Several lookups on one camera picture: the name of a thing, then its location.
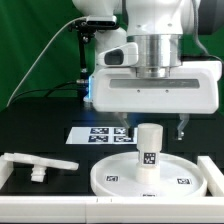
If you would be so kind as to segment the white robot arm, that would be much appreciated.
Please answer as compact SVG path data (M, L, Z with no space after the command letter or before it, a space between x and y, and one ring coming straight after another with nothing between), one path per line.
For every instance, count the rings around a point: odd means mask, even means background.
M222 62L199 41L224 26L224 0L72 0L84 17L80 40L96 40L95 69L84 100L99 112L180 116L219 106Z

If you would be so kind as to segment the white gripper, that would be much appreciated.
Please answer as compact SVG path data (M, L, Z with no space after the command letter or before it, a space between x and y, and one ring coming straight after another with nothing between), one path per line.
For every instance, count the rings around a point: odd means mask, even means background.
M101 69L92 81L92 102L97 111L117 112L128 137L126 113L179 113L177 139L182 140L189 114L218 109L221 73L220 61L185 61L168 78L137 78L134 68Z

